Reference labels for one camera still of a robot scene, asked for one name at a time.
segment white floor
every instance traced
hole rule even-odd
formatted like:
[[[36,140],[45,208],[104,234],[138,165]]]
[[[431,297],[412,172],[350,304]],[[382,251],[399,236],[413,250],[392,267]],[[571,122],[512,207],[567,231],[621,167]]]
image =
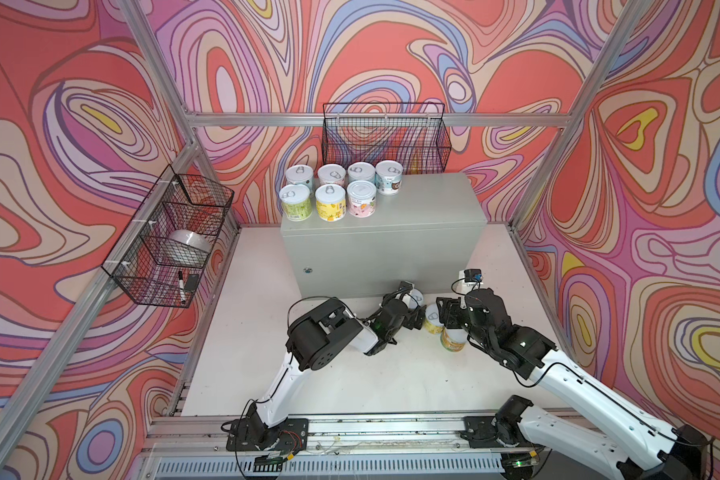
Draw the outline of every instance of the white floor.
[[[472,254],[489,287],[504,299],[512,321],[557,341],[504,225],[490,224]],[[427,304],[436,296],[427,295]],[[244,228],[210,331],[192,378],[183,416],[239,415],[260,398],[277,373],[286,343],[286,312],[300,298],[279,228]],[[380,298],[349,299],[358,316]],[[298,304],[292,319],[320,300]],[[294,401],[293,414],[442,412],[499,408],[512,394],[543,408],[566,407],[556,396],[524,389],[509,370],[467,345],[445,350],[426,330],[400,330],[375,356],[345,349],[314,372]]]

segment black wire basket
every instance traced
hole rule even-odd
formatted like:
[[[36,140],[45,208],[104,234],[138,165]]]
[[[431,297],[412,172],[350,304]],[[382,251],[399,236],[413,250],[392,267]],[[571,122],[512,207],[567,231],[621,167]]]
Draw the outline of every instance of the black wire basket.
[[[134,303],[189,307],[233,197],[214,180],[174,174],[135,241],[105,271]]]
[[[117,264],[112,278],[139,305],[187,308],[200,285],[203,268],[158,264],[138,236]]]
[[[406,175],[441,174],[448,165],[451,139],[442,103],[335,102],[322,108],[324,164],[394,160]]]

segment yellow can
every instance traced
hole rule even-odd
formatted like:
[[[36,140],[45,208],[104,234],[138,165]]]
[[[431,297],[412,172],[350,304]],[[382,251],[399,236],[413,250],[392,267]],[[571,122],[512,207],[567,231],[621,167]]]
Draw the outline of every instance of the yellow can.
[[[320,218],[335,222],[341,220],[347,211],[346,192],[341,185],[326,184],[315,192],[315,206]]]

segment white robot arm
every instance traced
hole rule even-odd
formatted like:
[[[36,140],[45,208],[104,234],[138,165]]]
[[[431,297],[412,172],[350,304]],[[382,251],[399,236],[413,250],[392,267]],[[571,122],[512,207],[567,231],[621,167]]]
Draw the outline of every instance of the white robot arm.
[[[442,323],[466,330],[470,344],[512,370],[521,385],[549,390],[602,431],[577,426],[512,396],[493,417],[464,418],[461,436],[470,446],[547,446],[613,480],[701,480],[711,440],[691,426],[674,428],[637,408],[538,331],[514,325],[502,299],[482,288],[480,270],[463,270],[459,279],[455,292],[461,299],[438,299],[446,300],[440,305]],[[374,355],[394,344],[394,334],[411,314],[400,297],[412,284],[403,285],[384,297],[370,321],[356,319],[338,299],[294,321],[280,371],[264,399],[254,402],[236,424],[243,427],[242,434],[230,432],[227,448],[279,447],[278,442],[288,440],[282,435],[288,433],[286,424],[296,420],[287,417],[290,399],[313,370],[326,366],[346,346]],[[482,421],[470,424],[475,418]]]
[[[614,480],[700,480],[710,444],[695,428],[674,428],[634,406],[581,369],[536,330],[513,325],[502,299],[481,288],[480,270],[463,270],[460,303],[444,312],[470,344],[528,383],[554,393],[599,428],[592,432],[512,396],[493,420],[502,444],[548,446]]]

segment electrical cabinet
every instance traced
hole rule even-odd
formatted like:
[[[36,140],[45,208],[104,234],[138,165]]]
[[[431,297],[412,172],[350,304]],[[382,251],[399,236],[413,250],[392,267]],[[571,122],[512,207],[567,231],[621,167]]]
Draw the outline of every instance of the electrical cabinet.
[[[410,280],[445,292],[467,266],[487,221],[465,174],[406,175],[396,195],[376,195],[365,218],[282,219],[302,296],[376,296]]]

